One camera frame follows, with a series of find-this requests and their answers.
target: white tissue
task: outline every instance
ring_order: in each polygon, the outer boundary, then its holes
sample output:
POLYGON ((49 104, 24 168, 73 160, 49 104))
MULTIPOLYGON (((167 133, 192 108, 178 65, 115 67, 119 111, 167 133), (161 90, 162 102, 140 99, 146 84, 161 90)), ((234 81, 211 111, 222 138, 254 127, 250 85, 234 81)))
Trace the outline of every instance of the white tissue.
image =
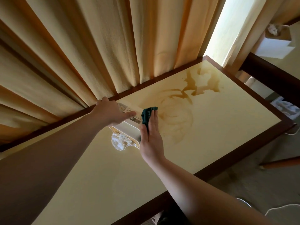
POLYGON ((114 132, 112 134, 112 145, 119 151, 125 150, 128 146, 136 146, 128 136, 120 132, 114 132))

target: white box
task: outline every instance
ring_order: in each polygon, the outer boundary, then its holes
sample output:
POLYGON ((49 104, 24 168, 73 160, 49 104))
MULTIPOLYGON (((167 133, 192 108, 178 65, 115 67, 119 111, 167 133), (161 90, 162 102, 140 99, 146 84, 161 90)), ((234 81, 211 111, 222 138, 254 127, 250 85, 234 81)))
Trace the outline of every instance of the white box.
POLYGON ((256 49, 255 55, 283 59, 295 48, 291 43, 289 26, 280 25, 279 28, 281 29, 279 36, 272 35, 268 29, 265 29, 264 38, 256 49))

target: floor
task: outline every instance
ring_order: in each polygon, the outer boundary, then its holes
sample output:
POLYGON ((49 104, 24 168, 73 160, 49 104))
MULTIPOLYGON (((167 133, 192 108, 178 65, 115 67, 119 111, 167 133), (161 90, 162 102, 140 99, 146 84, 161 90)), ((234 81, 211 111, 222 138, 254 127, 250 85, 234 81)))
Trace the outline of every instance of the floor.
MULTIPOLYGON (((300 124, 300 117, 295 122, 300 124)), ((300 155, 300 132, 283 134, 252 155, 219 174, 210 184, 224 192, 242 198, 261 213, 285 204, 300 204, 300 165, 261 170, 261 162, 300 155)), ((294 225, 300 221, 300 206, 273 210, 267 215, 277 224, 294 225)), ((153 225, 151 220, 142 225, 153 225)))

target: table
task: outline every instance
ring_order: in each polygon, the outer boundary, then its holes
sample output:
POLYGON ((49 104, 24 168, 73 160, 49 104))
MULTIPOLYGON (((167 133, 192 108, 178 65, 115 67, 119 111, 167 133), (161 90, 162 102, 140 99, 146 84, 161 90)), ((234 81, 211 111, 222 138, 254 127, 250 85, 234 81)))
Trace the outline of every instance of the table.
MULTIPOLYGON (((205 181, 293 126, 207 56, 111 99, 158 106, 166 157, 205 181)), ((4 153, 20 150, 85 113, 4 153)), ((98 133, 34 225, 141 224, 173 203, 139 150, 115 150, 111 134, 107 127, 98 133)))

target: person's right hand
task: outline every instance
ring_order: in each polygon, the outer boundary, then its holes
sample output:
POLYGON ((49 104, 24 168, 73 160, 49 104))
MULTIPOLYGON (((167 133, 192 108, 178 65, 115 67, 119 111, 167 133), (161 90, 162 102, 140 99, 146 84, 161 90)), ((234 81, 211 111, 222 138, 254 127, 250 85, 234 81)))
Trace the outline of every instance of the person's right hand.
POLYGON ((141 125, 141 155, 149 165, 160 163, 165 159, 163 139, 158 131, 158 111, 152 110, 149 119, 149 134, 145 125, 141 125))

